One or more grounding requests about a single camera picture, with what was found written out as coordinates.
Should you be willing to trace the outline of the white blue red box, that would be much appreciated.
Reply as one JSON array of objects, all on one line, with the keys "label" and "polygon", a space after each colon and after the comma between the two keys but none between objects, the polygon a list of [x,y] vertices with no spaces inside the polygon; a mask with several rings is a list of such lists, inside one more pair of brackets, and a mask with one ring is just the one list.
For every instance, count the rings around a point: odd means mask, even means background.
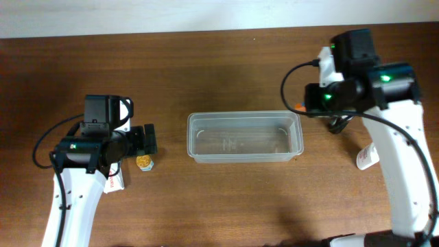
[{"label": "white blue red box", "polygon": [[108,179],[104,187],[104,193],[112,193],[125,189],[123,174],[121,170],[121,162],[113,163],[110,166]]}]

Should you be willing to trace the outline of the orange bottle white cap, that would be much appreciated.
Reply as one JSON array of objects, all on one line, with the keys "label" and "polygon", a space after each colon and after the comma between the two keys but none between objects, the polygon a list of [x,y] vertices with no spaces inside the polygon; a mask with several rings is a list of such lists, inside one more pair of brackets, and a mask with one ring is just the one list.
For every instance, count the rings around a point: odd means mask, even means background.
[{"label": "orange bottle white cap", "polygon": [[305,105],[303,104],[303,103],[301,103],[301,104],[296,104],[295,105],[295,109],[297,110],[297,111],[300,111],[300,112],[306,112],[307,110],[306,110],[306,107],[305,107]]}]

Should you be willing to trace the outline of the white squeeze bottle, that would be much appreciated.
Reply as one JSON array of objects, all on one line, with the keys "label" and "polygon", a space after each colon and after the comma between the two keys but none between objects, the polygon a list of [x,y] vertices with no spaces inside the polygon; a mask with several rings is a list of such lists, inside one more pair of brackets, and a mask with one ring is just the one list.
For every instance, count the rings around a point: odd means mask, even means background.
[{"label": "white squeeze bottle", "polygon": [[371,143],[362,149],[356,158],[356,166],[360,170],[365,170],[378,162],[379,155],[374,143]]}]

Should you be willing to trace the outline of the small jar gold lid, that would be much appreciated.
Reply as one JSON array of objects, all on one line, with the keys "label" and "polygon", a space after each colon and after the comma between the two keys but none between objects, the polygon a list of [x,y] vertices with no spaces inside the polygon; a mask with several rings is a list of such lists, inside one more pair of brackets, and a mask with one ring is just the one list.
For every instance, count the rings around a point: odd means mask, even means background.
[{"label": "small jar gold lid", "polygon": [[150,171],[154,166],[154,162],[150,157],[150,155],[143,155],[136,157],[136,164],[139,167],[139,169],[143,172]]}]

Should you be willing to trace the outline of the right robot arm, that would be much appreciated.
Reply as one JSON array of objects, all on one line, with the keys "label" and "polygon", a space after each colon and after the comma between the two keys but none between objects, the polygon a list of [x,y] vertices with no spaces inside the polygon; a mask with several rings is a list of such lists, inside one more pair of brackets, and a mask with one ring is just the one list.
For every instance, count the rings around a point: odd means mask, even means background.
[{"label": "right robot arm", "polygon": [[436,246],[438,179],[413,68],[405,62],[383,64],[367,29],[334,36],[314,64],[320,79],[305,88],[306,115],[332,118],[332,131],[361,118],[390,199],[388,232],[336,237],[329,245]]}]

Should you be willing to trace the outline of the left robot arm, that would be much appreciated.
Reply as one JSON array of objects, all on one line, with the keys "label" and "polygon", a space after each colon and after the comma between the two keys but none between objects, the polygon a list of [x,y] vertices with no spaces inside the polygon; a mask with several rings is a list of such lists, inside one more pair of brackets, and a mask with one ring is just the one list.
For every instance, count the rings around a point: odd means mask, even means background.
[{"label": "left robot arm", "polygon": [[154,125],[130,125],[134,102],[117,95],[87,95],[84,113],[49,153],[54,194],[43,246],[88,246],[97,205],[121,162],[135,158],[142,170],[158,152]]}]

